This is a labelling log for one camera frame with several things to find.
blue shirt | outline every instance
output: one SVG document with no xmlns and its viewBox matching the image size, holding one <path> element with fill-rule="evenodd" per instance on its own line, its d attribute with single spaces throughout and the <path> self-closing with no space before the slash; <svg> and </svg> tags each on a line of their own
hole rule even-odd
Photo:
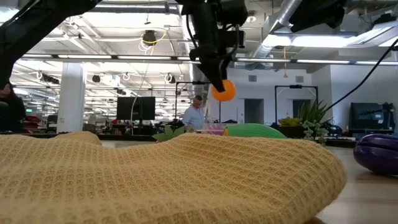
<svg viewBox="0 0 398 224">
<path fill-rule="evenodd" d="M 194 130 L 200 130 L 202 124 L 205 122 L 205 115 L 201 108 L 196 109 L 190 106 L 184 113 L 182 122 L 189 127 L 193 127 Z"/>
</svg>

monitor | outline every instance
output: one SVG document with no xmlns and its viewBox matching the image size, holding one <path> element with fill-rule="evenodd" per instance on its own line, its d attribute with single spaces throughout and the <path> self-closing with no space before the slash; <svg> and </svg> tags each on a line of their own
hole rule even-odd
<svg viewBox="0 0 398 224">
<path fill-rule="evenodd" d="M 117 120 L 130 120 L 131 107 L 135 97 L 118 97 L 116 109 Z M 154 120 L 155 119 L 155 97 L 139 97 L 134 104 L 132 111 L 133 120 Z"/>
</svg>

orange ball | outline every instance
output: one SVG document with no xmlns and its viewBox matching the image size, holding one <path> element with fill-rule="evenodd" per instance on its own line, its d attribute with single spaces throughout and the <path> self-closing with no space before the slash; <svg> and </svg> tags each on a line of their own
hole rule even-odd
<svg viewBox="0 0 398 224">
<path fill-rule="evenodd" d="M 229 101 L 235 97 L 236 89 L 233 82 L 230 80 L 223 80 L 224 92 L 219 92 L 217 89 L 211 85 L 211 91 L 213 92 L 213 96 L 218 101 Z"/>
</svg>

wooden table surface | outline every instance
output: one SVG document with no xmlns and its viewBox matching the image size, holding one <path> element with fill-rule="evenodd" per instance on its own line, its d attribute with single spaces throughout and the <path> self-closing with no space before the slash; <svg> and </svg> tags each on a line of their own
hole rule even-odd
<svg viewBox="0 0 398 224">
<path fill-rule="evenodd" d="M 153 144 L 103 141 L 108 147 L 142 143 Z M 340 196 L 306 224 L 398 224 L 398 177 L 374 175 L 354 160 L 352 149 L 327 148 L 343 161 L 348 182 Z"/>
</svg>

yellow waffle-knit cloth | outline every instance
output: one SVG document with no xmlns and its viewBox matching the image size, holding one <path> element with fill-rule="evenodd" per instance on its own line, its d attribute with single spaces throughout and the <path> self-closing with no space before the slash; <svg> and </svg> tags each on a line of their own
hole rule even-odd
<svg viewBox="0 0 398 224">
<path fill-rule="evenodd" d="M 89 133 L 0 136 L 0 223 L 302 224 L 346 183 L 340 160 L 303 140 L 100 144 Z"/>
</svg>

